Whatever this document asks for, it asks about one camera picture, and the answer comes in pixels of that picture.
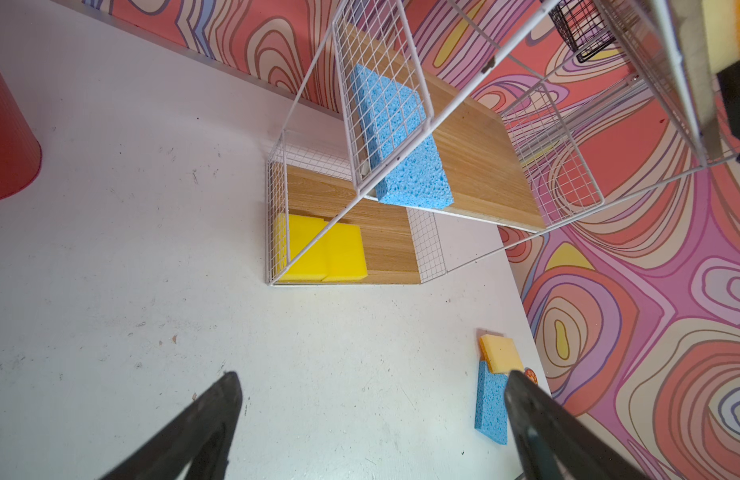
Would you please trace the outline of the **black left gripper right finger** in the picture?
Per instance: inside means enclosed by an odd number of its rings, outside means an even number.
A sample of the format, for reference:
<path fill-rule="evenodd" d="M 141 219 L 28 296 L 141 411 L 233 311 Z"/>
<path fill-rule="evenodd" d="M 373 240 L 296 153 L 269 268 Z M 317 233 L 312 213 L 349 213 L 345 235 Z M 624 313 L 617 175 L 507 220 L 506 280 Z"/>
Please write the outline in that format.
<path fill-rule="evenodd" d="M 519 371 L 508 376 L 505 404 L 526 479 L 644 479 Z"/>

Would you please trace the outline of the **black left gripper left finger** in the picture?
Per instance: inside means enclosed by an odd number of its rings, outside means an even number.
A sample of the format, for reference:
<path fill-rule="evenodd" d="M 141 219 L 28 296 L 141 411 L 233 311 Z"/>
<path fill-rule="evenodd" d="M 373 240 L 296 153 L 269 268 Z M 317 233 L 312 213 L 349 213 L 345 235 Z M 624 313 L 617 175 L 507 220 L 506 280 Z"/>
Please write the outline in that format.
<path fill-rule="evenodd" d="M 242 406 L 238 375 L 227 372 L 104 477 L 223 479 Z"/>

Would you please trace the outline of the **yellow thick sponge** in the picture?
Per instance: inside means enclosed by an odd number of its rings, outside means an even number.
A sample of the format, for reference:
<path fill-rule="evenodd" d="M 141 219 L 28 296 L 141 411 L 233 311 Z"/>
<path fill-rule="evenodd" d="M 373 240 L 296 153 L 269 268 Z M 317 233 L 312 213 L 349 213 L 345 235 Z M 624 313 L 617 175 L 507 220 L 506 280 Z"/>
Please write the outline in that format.
<path fill-rule="evenodd" d="M 279 274 L 326 226 L 316 217 L 279 213 L 274 222 L 274 273 Z M 279 278 L 279 282 L 323 281 L 328 275 L 325 238 L 306 251 Z"/>
<path fill-rule="evenodd" d="M 323 237 L 327 255 L 324 282 L 344 283 L 363 280 L 368 275 L 361 229 L 351 224 L 335 224 Z"/>

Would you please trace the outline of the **blue sponge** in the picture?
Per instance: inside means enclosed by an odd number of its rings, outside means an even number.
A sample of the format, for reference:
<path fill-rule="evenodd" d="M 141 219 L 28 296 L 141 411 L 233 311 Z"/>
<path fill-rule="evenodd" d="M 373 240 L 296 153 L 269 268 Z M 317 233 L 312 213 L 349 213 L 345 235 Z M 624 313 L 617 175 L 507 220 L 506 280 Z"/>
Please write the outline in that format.
<path fill-rule="evenodd" d="M 352 96 L 365 145 L 361 149 L 376 169 L 426 119 L 417 91 L 356 65 L 350 76 Z M 436 142 L 426 137 L 375 186 L 379 202 L 410 208 L 444 209 L 454 203 Z"/>

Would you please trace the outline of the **blue flat sponge near arm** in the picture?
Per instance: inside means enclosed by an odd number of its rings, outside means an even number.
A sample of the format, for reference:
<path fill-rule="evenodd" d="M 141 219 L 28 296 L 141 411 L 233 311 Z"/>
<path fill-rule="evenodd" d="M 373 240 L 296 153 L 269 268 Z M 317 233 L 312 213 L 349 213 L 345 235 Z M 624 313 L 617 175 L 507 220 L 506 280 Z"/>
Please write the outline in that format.
<path fill-rule="evenodd" d="M 474 428 L 499 445 L 508 443 L 507 383 L 507 375 L 493 374 L 486 361 L 479 362 Z"/>

